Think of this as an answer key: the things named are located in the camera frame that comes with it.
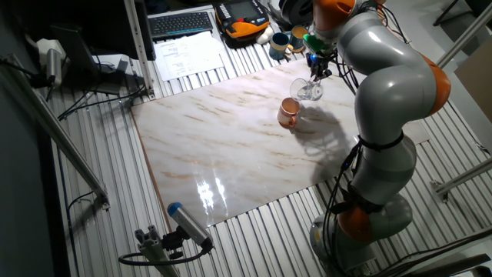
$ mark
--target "slotted metal table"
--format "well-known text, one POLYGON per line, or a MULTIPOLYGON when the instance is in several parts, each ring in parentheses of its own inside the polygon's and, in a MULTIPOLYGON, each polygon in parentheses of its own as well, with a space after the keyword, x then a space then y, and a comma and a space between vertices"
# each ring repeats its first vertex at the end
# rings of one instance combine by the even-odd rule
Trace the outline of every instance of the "slotted metal table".
MULTIPOLYGON (((214 23, 211 6, 181 12, 208 12, 214 23)), ((215 28, 214 38, 221 41, 215 28)), ((223 68, 163 82, 157 66, 151 62, 155 98, 185 92, 193 88, 221 82, 288 62, 277 62, 268 56, 269 45, 244 45, 221 55, 223 68)), ((305 58, 293 54, 292 60, 305 58)), ((129 61, 141 74, 137 62, 129 61)), ((83 92, 54 94, 49 102, 56 115, 69 108, 83 92)), ((90 103, 116 96, 86 95, 90 103)), ((135 104, 150 101, 147 96, 135 104)), ((446 182, 487 160, 487 156, 471 142, 467 124, 460 120, 447 103, 436 115, 422 120, 431 140, 417 146, 417 168, 401 194, 412 206, 414 221, 402 232, 373 244, 376 259, 368 264, 374 273, 399 258, 417 251, 432 249, 492 225, 492 176, 485 172, 450 191, 449 202, 443 203, 429 185, 432 179, 446 182)), ((68 237, 68 255, 72 275, 75 252, 80 276, 159 276, 153 267, 131 267, 118 263, 118 257, 137 252, 134 230, 155 225, 161 235, 170 232, 152 184, 141 142, 125 102, 108 102, 79 110, 62 122, 79 151, 108 191, 111 208, 102 210, 90 195, 75 203, 71 210, 74 222, 75 249, 68 237)), ((54 153, 61 206, 62 172, 67 186, 68 202, 90 192, 81 176, 67 159, 61 157, 61 168, 54 153)), ((323 276, 316 255, 309 246, 308 232, 312 221, 324 213, 333 188, 331 181, 314 185, 263 205, 242 215, 208 227, 216 249, 211 255, 179 265, 182 276, 323 276)), ((186 257, 196 255, 197 247, 188 241, 186 257)))

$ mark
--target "copper mug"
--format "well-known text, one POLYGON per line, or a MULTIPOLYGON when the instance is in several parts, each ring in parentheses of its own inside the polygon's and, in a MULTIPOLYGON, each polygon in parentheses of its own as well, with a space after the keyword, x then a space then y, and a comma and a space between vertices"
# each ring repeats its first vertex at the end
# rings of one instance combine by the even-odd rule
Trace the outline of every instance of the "copper mug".
POLYGON ((296 117, 300 110, 301 105, 299 102, 295 101, 292 97, 286 98, 282 101, 278 109, 277 120, 285 128, 293 128, 298 123, 296 117))

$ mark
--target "screen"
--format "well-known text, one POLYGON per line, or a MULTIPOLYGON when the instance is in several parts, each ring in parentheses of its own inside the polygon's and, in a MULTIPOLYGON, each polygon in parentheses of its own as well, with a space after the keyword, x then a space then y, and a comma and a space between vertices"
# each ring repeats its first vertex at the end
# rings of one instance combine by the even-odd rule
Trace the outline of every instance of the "screen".
POLYGON ((231 3, 229 6, 231 7, 231 14, 234 18, 257 18, 258 16, 258 10, 250 1, 231 3))

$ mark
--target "desk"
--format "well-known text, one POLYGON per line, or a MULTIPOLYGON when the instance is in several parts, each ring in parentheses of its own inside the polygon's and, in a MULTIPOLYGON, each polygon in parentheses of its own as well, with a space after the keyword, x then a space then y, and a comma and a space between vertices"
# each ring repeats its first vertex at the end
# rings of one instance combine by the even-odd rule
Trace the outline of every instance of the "desk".
MULTIPOLYGON (((301 102, 294 130, 277 121, 291 83, 310 73, 290 62, 132 107, 164 206, 181 202, 213 225, 334 177, 358 134, 341 78, 301 102)), ((405 130, 416 143, 428 139, 419 125, 405 130)))

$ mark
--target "coffee mug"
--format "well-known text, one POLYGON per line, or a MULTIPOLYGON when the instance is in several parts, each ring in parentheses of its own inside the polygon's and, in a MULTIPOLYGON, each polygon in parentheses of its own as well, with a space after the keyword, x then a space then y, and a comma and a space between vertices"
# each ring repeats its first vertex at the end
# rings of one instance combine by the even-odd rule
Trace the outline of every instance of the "coffee mug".
POLYGON ((289 97, 282 101, 280 108, 278 109, 277 120, 280 125, 285 128, 293 128, 298 123, 296 116, 301 110, 299 102, 289 97))
POLYGON ((292 28, 289 44, 292 45, 291 51, 293 53, 304 51, 304 35, 306 34, 309 34, 309 31, 305 27, 295 26, 292 28))
POLYGON ((272 59, 281 60, 285 56, 290 55, 291 53, 286 53, 285 50, 289 46, 289 36, 284 33, 275 33, 270 40, 270 54, 272 59))

